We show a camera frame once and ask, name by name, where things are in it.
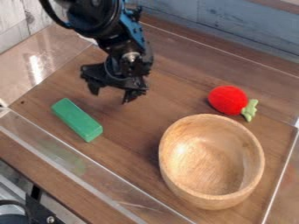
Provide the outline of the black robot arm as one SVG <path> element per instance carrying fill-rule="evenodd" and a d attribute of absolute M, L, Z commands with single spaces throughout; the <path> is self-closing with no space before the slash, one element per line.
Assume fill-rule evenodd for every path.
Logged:
<path fill-rule="evenodd" d="M 106 53 L 103 62 L 79 68 L 89 92 L 97 95 L 103 87 L 118 88 L 123 91 L 123 103 L 143 95 L 154 56 L 139 25 L 142 8 L 126 6 L 126 0 L 38 2 L 53 22 L 93 39 Z"/>

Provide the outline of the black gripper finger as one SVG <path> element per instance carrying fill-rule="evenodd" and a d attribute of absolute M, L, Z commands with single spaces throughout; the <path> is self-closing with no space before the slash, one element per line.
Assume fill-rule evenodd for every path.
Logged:
<path fill-rule="evenodd" d="M 97 81 L 97 80 L 89 80 L 87 81 L 87 90 L 93 95 L 98 95 L 98 90 L 103 88 L 106 85 Z"/>
<path fill-rule="evenodd" d="M 126 89 L 122 97 L 122 104 L 129 103 L 145 93 L 146 93 L 145 89 Z"/>

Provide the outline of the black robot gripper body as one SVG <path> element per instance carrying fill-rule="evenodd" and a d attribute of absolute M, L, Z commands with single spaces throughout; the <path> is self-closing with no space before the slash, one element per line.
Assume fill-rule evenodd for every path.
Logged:
<path fill-rule="evenodd" d="M 113 59 L 106 58 L 102 63 L 83 65 L 79 68 L 79 78 L 86 82 L 95 80 L 106 87 L 126 89 L 145 89 L 145 76 L 150 72 L 150 60 L 143 58 Z"/>

